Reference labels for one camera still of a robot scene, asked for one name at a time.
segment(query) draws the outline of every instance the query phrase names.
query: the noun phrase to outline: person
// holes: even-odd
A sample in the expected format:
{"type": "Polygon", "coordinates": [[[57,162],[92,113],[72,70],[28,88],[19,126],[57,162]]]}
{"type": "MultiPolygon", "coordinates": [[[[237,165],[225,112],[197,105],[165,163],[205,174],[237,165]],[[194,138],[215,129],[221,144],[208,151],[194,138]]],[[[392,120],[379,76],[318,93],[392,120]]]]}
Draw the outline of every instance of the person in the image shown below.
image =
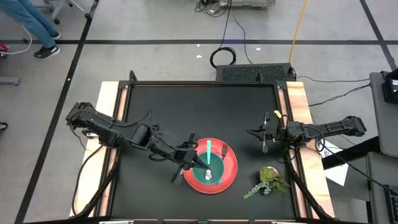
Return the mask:
{"type": "Polygon", "coordinates": [[[40,10],[30,0],[0,0],[0,11],[24,25],[43,44],[42,48],[34,53],[34,57],[45,60],[60,53],[61,49],[54,40],[61,38],[40,10]]]}

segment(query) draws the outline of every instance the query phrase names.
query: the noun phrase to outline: white paper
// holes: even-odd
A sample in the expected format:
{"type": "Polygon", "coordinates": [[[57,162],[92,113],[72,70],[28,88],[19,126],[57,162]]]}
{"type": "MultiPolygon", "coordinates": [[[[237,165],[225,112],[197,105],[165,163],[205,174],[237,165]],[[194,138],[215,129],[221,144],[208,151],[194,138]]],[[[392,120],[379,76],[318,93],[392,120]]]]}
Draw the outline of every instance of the white paper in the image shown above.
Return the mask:
{"type": "MultiPolygon", "coordinates": [[[[332,143],[326,141],[325,146],[330,149],[330,151],[336,153],[336,152],[340,152],[341,149],[339,149],[337,146],[333,145],[332,143]]],[[[326,156],[334,156],[331,152],[329,152],[328,150],[324,149],[321,152],[322,158],[326,157],[326,156]]],[[[337,183],[340,184],[341,186],[344,186],[344,183],[346,182],[346,176],[347,176],[347,171],[348,171],[348,165],[347,164],[343,164],[341,166],[336,166],[330,169],[325,170],[325,175],[326,178],[337,183]]]]}

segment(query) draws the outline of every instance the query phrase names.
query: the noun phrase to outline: cable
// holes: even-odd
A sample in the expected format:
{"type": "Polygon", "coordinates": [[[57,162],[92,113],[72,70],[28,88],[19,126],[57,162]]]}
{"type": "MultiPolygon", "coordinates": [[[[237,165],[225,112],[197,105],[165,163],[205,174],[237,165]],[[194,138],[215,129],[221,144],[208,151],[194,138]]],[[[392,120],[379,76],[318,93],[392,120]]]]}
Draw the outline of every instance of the cable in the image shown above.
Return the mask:
{"type": "Polygon", "coordinates": [[[331,148],[331,149],[341,149],[341,150],[346,150],[345,148],[340,148],[340,147],[331,147],[331,146],[328,146],[329,148],[331,148]]]}
{"type": "Polygon", "coordinates": [[[137,123],[140,123],[141,121],[143,121],[143,120],[144,120],[146,117],[148,117],[148,115],[149,115],[149,112],[148,112],[148,113],[147,113],[143,118],[141,118],[140,120],[138,120],[138,121],[136,121],[136,122],[133,122],[133,123],[129,123],[129,124],[118,124],[118,123],[114,123],[114,122],[112,122],[112,121],[108,121],[107,119],[102,118],[102,117],[98,116],[97,114],[95,114],[94,112],[91,112],[91,111],[77,111],[75,114],[71,115],[71,118],[74,118],[75,116],[80,115],[81,113],[89,113],[89,114],[92,114],[92,115],[96,116],[96,118],[101,119],[101,120],[107,122],[109,125],[111,125],[111,126],[118,126],[118,127],[130,127],[130,126],[136,125],[137,123]]]}
{"type": "Polygon", "coordinates": [[[76,209],[75,209],[75,198],[76,198],[77,190],[78,190],[78,188],[79,188],[79,181],[80,181],[81,172],[82,172],[84,166],[86,165],[87,161],[89,161],[98,151],[100,151],[100,149],[101,149],[102,147],[103,147],[103,146],[100,146],[100,147],[97,148],[93,153],[91,153],[91,155],[89,155],[89,156],[87,157],[87,159],[86,159],[86,160],[83,162],[83,164],[81,165],[81,167],[80,167],[80,169],[79,169],[79,173],[77,174],[77,180],[76,180],[76,185],[75,185],[75,191],[73,192],[73,197],[72,197],[72,212],[73,212],[73,214],[74,214],[75,216],[77,216],[77,212],[76,212],[76,209]]]}
{"type": "Polygon", "coordinates": [[[234,49],[232,49],[231,47],[222,47],[223,44],[224,44],[224,40],[225,40],[226,28],[227,28],[227,26],[228,26],[229,13],[231,12],[232,0],[229,0],[228,3],[227,3],[227,5],[226,5],[226,8],[228,8],[228,15],[227,15],[227,17],[226,17],[225,28],[224,28],[224,34],[223,34],[223,40],[221,41],[221,45],[218,47],[218,49],[215,50],[215,51],[211,54],[211,56],[210,56],[210,65],[211,65],[213,68],[217,68],[217,66],[214,64],[214,61],[213,61],[214,56],[215,56],[218,52],[220,52],[220,51],[222,51],[222,50],[226,50],[226,51],[228,51],[228,52],[231,52],[231,54],[232,54],[232,56],[233,56],[233,59],[232,59],[232,62],[229,63],[230,65],[234,65],[234,64],[236,63],[236,52],[234,51],[234,49]]]}
{"type": "Polygon", "coordinates": [[[226,12],[226,10],[227,10],[227,8],[228,8],[228,5],[227,5],[226,8],[224,8],[224,11],[223,11],[221,14],[218,14],[218,15],[217,15],[217,13],[219,13],[219,12],[220,12],[221,10],[223,10],[223,9],[219,9],[219,10],[216,10],[216,11],[210,10],[211,7],[213,7],[214,3],[215,3],[215,2],[204,4],[203,1],[199,0],[199,1],[196,3],[196,8],[194,9],[194,11],[195,11],[195,12],[203,12],[203,13],[208,14],[209,16],[214,17],[214,18],[217,18],[217,17],[222,16],[222,15],[226,12]]]}
{"type": "Polygon", "coordinates": [[[290,159],[289,159],[288,156],[286,156],[286,158],[288,158],[288,159],[285,159],[285,158],[283,157],[283,155],[284,155],[285,153],[287,153],[287,155],[290,156],[290,153],[289,153],[290,150],[291,150],[291,149],[289,149],[289,147],[286,147],[286,148],[282,151],[282,158],[283,158],[284,162],[292,162],[292,161],[297,157],[297,154],[298,154],[300,148],[299,148],[299,147],[293,148],[292,150],[294,151],[294,156],[293,156],[292,158],[290,158],[290,159]]]}
{"type": "Polygon", "coordinates": [[[226,16],[226,21],[225,21],[225,27],[224,27],[224,34],[223,34],[223,40],[221,41],[221,45],[218,48],[221,48],[223,46],[224,43],[224,39],[225,39],[225,33],[226,33],[226,28],[228,26],[228,20],[229,20],[229,13],[231,12],[231,6],[232,6],[232,0],[228,0],[228,3],[225,7],[225,9],[228,7],[228,14],[226,16]]]}
{"type": "Polygon", "coordinates": [[[398,192],[384,186],[382,183],[374,180],[373,178],[371,178],[370,176],[368,176],[367,174],[365,174],[364,172],[360,171],[358,168],[356,168],[355,166],[351,165],[351,163],[349,163],[347,160],[343,159],[341,156],[335,154],[333,151],[331,151],[330,149],[328,149],[326,146],[323,146],[323,148],[325,148],[327,151],[329,151],[330,153],[332,153],[337,159],[341,160],[342,162],[344,162],[345,164],[349,165],[351,168],[353,168],[354,170],[356,170],[357,172],[359,172],[360,174],[364,175],[368,180],[374,182],[375,184],[379,185],[380,187],[384,188],[385,190],[390,191],[393,194],[398,194],[398,192]]]}
{"type": "Polygon", "coordinates": [[[160,136],[159,133],[157,133],[157,132],[155,131],[155,129],[154,129],[153,125],[152,125],[152,122],[151,122],[151,120],[152,120],[152,110],[149,110],[148,114],[149,114],[149,117],[148,117],[148,126],[149,126],[149,129],[150,129],[151,133],[152,133],[157,139],[159,139],[160,141],[162,141],[162,142],[163,142],[166,146],[168,146],[169,148],[173,149],[174,151],[192,151],[192,150],[195,150],[195,149],[198,147],[198,143],[197,143],[197,142],[193,142],[193,141],[184,142],[184,143],[190,143],[191,145],[193,145],[193,147],[187,147],[187,148],[182,148],[182,147],[176,148],[176,147],[173,147],[173,146],[170,145],[168,142],[166,142],[166,141],[160,136]]]}
{"type": "Polygon", "coordinates": [[[28,51],[30,49],[30,46],[32,45],[32,36],[30,35],[29,31],[25,28],[25,26],[22,26],[22,27],[24,28],[24,30],[29,35],[29,38],[30,38],[29,46],[27,46],[27,48],[25,50],[20,50],[18,52],[0,52],[0,53],[6,54],[6,55],[14,55],[14,54],[19,54],[19,53],[24,53],[24,52],[26,52],[26,51],[28,51]]]}
{"type": "Polygon", "coordinates": [[[81,137],[80,137],[79,135],[76,134],[75,130],[73,130],[73,128],[72,128],[71,126],[69,126],[69,129],[70,129],[70,131],[72,132],[72,134],[73,134],[74,136],[76,136],[76,138],[79,139],[79,142],[80,142],[80,145],[82,146],[82,148],[83,148],[84,150],[86,150],[86,147],[85,147],[85,145],[83,144],[83,141],[81,140],[81,137]]]}
{"type": "Polygon", "coordinates": [[[319,142],[319,143],[322,145],[322,148],[319,150],[318,144],[315,144],[315,149],[316,149],[318,152],[322,152],[324,149],[326,149],[327,151],[329,151],[330,153],[332,153],[334,156],[336,156],[337,159],[339,159],[339,160],[341,160],[342,162],[344,162],[345,164],[349,165],[351,168],[353,168],[354,170],[358,171],[360,174],[364,175],[364,176],[365,176],[366,178],[368,178],[370,181],[373,181],[375,184],[381,186],[382,188],[384,188],[384,189],[386,189],[386,190],[388,190],[388,191],[390,191],[390,192],[392,192],[392,193],[394,193],[394,194],[398,194],[397,192],[393,191],[392,189],[390,189],[390,188],[384,186],[384,185],[381,184],[380,182],[378,182],[378,181],[374,180],[373,178],[371,178],[370,176],[366,175],[364,172],[360,171],[358,168],[356,168],[355,166],[351,165],[347,160],[345,160],[345,159],[343,159],[341,156],[335,154],[333,151],[331,151],[330,149],[328,149],[328,148],[325,146],[325,136],[323,135],[323,132],[324,132],[325,130],[327,130],[328,128],[330,128],[331,126],[325,128],[325,129],[322,130],[322,131],[320,131],[318,128],[315,128],[315,127],[313,127],[313,126],[306,126],[306,127],[307,127],[307,128],[312,128],[312,129],[314,129],[314,130],[316,130],[316,131],[319,132],[319,134],[315,136],[316,142],[319,142]]]}
{"type": "Polygon", "coordinates": [[[348,95],[348,94],[350,94],[350,93],[352,93],[352,92],[354,92],[354,91],[362,90],[363,88],[366,88],[366,87],[368,87],[368,86],[370,86],[370,84],[367,84],[367,85],[365,85],[365,86],[357,87],[357,88],[355,88],[355,89],[352,89],[352,90],[348,91],[347,93],[345,93],[345,94],[343,94],[343,95],[334,96],[333,98],[330,98],[330,99],[328,99],[328,100],[322,101],[322,102],[320,102],[320,103],[314,103],[314,104],[309,105],[309,106],[319,106],[319,105],[322,105],[322,104],[324,104],[324,103],[326,103],[326,102],[333,101],[333,100],[335,100],[335,99],[344,97],[344,96],[346,96],[346,95],[348,95]]]}
{"type": "Polygon", "coordinates": [[[243,47],[244,47],[244,54],[246,55],[246,58],[248,59],[248,61],[250,62],[250,64],[253,64],[251,61],[250,61],[250,59],[249,59],[249,57],[248,57],[248,52],[246,51],[246,31],[243,29],[243,27],[240,25],[240,23],[238,22],[238,20],[236,20],[236,17],[235,17],[235,10],[234,9],[232,9],[232,13],[233,13],[233,15],[234,15],[234,20],[235,20],[235,22],[238,24],[238,26],[243,30],[243,47]]]}
{"type": "Polygon", "coordinates": [[[352,145],[356,146],[355,143],[353,143],[352,141],[350,141],[348,138],[346,138],[345,136],[342,136],[341,134],[339,135],[340,137],[342,137],[343,139],[347,140],[349,143],[351,143],[352,145]]]}
{"type": "Polygon", "coordinates": [[[297,78],[309,78],[309,79],[311,79],[311,80],[314,81],[314,82],[323,82],[323,83],[363,82],[363,81],[368,81],[368,80],[370,80],[370,78],[365,78],[365,79],[363,79],[363,80],[334,80],[334,81],[325,81],[325,80],[315,80],[315,79],[313,79],[313,78],[311,78],[311,77],[308,77],[308,76],[305,76],[305,75],[299,76],[299,77],[297,77],[297,78]]]}
{"type": "Polygon", "coordinates": [[[297,34],[298,34],[298,32],[299,32],[299,29],[300,29],[301,20],[303,19],[303,16],[304,16],[304,12],[305,12],[305,8],[306,8],[306,6],[307,6],[307,3],[308,3],[308,0],[305,0],[304,5],[303,5],[303,9],[301,10],[300,18],[298,19],[298,23],[297,23],[297,27],[296,27],[296,32],[295,32],[294,38],[293,38],[292,48],[290,48],[289,63],[292,62],[292,55],[293,55],[294,44],[296,43],[297,34]]]}
{"type": "Polygon", "coordinates": [[[312,121],[314,122],[314,124],[318,125],[318,124],[317,124],[317,121],[315,121],[315,118],[313,117],[313,115],[312,115],[312,112],[311,112],[311,111],[310,111],[310,115],[311,115],[311,118],[312,118],[312,121]]]}

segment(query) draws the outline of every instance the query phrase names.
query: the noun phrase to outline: green handle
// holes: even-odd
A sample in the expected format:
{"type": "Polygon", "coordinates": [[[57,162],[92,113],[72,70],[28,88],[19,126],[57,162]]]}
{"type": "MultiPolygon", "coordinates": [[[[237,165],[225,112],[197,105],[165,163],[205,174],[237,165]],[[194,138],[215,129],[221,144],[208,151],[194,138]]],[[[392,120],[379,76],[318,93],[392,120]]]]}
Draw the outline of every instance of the green handle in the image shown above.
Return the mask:
{"type": "Polygon", "coordinates": [[[211,140],[207,140],[207,164],[210,165],[210,157],[211,157],[211,140]]]}

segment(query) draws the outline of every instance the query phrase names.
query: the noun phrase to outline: green plate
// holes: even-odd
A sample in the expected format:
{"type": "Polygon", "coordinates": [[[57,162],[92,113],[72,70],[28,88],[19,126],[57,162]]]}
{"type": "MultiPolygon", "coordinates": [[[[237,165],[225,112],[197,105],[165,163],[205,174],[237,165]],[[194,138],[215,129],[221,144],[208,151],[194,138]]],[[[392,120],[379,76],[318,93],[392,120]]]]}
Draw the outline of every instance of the green plate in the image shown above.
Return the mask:
{"type": "MultiPolygon", "coordinates": [[[[199,159],[202,161],[205,161],[204,163],[207,162],[207,152],[200,154],[199,159]]],[[[199,183],[206,184],[206,185],[211,185],[217,183],[221,177],[224,174],[224,162],[223,160],[214,153],[211,153],[210,157],[210,170],[211,170],[211,179],[206,180],[206,170],[205,169],[199,169],[199,168],[193,168],[193,176],[199,183]]]]}

